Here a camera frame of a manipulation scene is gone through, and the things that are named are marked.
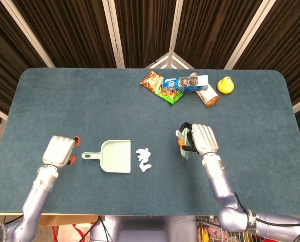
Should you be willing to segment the right white five-finger robot hand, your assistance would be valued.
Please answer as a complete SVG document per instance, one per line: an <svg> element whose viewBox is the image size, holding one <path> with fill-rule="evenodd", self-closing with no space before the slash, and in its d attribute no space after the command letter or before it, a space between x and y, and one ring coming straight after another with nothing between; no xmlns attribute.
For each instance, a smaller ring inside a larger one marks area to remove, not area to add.
<svg viewBox="0 0 300 242"><path fill-rule="evenodd" d="M176 130L175 135L181 155L185 158L189 152L204 156L218 151L218 143L210 126L185 122Z"/></svg>

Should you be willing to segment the left white five-finger robot hand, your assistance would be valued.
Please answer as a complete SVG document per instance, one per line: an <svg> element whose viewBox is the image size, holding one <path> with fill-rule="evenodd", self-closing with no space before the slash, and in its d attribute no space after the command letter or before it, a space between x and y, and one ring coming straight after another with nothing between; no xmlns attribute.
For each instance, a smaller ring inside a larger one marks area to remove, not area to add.
<svg viewBox="0 0 300 242"><path fill-rule="evenodd" d="M80 137L73 138L52 136L43 154L42 161L45 165L51 165L58 169L67 165L73 165L76 157L72 156L74 147L80 145Z"/></svg>

